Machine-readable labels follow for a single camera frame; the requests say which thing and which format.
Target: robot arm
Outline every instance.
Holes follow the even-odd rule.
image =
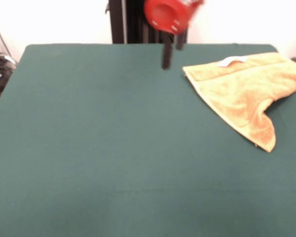
[[[189,21],[204,0],[146,0],[144,11],[147,21],[163,32],[164,42],[162,68],[170,68],[172,35],[177,37],[176,49],[183,48]]]

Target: green table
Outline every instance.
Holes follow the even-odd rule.
[[[0,237],[296,237],[296,94],[254,147],[182,66],[269,45],[32,45],[0,100]]]

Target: cloth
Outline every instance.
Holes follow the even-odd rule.
[[[183,67],[201,98],[231,127],[271,152],[275,130],[264,111],[296,91],[296,63],[279,53],[249,55],[246,62]]]

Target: towel label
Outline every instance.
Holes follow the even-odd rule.
[[[231,57],[227,57],[227,58],[221,60],[220,62],[218,62],[218,66],[219,67],[228,67],[229,64],[234,61],[239,61],[239,62],[245,63],[247,60],[248,60],[247,56],[231,56]]]

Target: white wall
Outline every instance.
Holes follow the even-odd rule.
[[[190,43],[269,43],[296,56],[296,0],[205,0]]]
[[[296,56],[296,0],[205,1],[188,42],[270,43]],[[32,43],[111,43],[107,2],[0,0],[0,30],[17,60]]]
[[[0,31],[19,60],[34,43],[112,43],[108,0],[0,0]]]

